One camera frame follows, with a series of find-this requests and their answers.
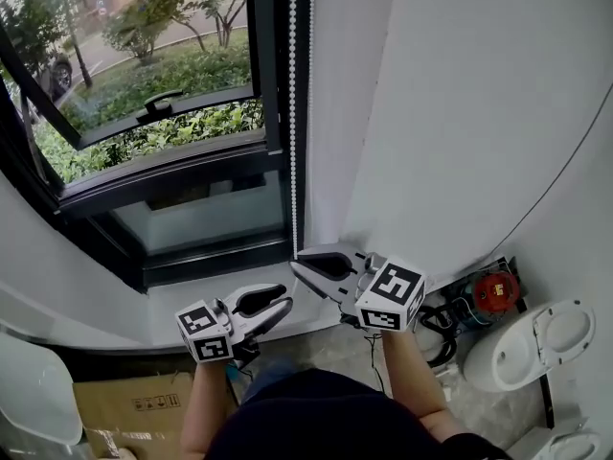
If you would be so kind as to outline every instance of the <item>black shirt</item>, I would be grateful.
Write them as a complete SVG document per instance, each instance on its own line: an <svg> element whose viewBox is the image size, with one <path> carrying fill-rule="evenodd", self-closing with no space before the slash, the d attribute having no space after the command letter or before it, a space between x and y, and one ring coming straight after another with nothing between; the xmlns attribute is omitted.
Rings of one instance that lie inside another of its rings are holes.
<svg viewBox="0 0 613 460"><path fill-rule="evenodd" d="M213 440L207 460L291 458L508 459L474 434L442 444L398 402L342 375L312 369L244 403Z"/></svg>

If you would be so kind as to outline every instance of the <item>glass pane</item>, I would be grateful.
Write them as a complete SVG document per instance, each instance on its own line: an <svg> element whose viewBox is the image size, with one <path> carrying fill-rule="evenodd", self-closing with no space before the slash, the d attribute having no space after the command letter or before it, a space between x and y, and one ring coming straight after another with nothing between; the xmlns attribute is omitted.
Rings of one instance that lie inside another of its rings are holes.
<svg viewBox="0 0 613 460"><path fill-rule="evenodd" d="M28 71L81 134L173 89L251 81L245 0L0 0Z"/></svg>
<svg viewBox="0 0 613 460"><path fill-rule="evenodd" d="M191 188L113 210L149 255L282 229L277 172Z"/></svg>
<svg viewBox="0 0 613 460"><path fill-rule="evenodd" d="M260 127L261 101L252 99L164 119L76 151L44 119L33 119L36 144L66 184L161 150Z"/></svg>

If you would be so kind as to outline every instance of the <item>person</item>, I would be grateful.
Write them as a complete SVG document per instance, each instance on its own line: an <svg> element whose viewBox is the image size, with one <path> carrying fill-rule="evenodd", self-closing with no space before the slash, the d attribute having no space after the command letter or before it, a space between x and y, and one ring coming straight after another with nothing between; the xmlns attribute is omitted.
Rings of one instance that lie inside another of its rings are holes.
<svg viewBox="0 0 613 460"><path fill-rule="evenodd" d="M227 417L225 363L198 364L182 460L509 458L455 420L410 331L382 341L393 399L313 368L261 387Z"/></svg>

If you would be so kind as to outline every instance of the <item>toilet lid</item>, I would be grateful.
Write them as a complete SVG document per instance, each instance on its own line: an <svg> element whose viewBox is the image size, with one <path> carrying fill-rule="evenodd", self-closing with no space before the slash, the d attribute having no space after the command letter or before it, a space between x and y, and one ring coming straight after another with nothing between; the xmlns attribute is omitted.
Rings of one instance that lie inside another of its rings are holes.
<svg viewBox="0 0 613 460"><path fill-rule="evenodd" d="M601 437L593 432L578 432L560 436L549 447L552 460L587 460L601 445Z"/></svg>
<svg viewBox="0 0 613 460"><path fill-rule="evenodd" d="M534 320L534 335L543 364L556 366L580 355L592 342L596 316L580 300L546 307Z"/></svg>

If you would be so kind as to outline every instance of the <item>cardboard box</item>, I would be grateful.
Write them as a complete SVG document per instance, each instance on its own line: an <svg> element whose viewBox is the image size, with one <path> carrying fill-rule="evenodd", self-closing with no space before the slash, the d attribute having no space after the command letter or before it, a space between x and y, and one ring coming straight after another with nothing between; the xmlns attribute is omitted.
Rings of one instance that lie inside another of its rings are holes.
<svg viewBox="0 0 613 460"><path fill-rule="evenodd" d="M97 458L131 449L139 460L179 458L193 379L188 373L75 383L80 418Z"/></svg>

